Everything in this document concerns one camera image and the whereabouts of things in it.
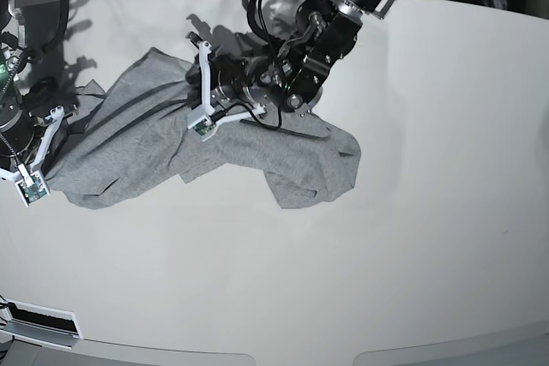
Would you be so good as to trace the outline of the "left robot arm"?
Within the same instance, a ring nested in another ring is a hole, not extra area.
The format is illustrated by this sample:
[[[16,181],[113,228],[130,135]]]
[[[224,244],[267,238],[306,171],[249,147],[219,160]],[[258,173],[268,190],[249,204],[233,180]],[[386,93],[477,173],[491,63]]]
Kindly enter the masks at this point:
[[[197,55],[185,79],[196,91],[200,119],[218,125],[236,116],[258,120],[273,106],[279,115],[308,111],[333,66],[357,43],[362,16],[383,19],[395,0],[304,0],[286,38],[271,33],[263,0],[248,0],[246,18],[263,48],[236,56],[188,35]]]

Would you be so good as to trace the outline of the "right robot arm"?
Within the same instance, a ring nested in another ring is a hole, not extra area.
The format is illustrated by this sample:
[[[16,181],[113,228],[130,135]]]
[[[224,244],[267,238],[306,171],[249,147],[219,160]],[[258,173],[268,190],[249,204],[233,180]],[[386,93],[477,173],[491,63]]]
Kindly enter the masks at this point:
[[[1,0],[1,168],[52,167],[67,136],[69,118],[78,113],[75,93],[55,75],[44,75],[23,93],[20,74],[58,51],[69,23],[69,0],[58,0],[57,26],[33,44],[28,22],[16,0]]]

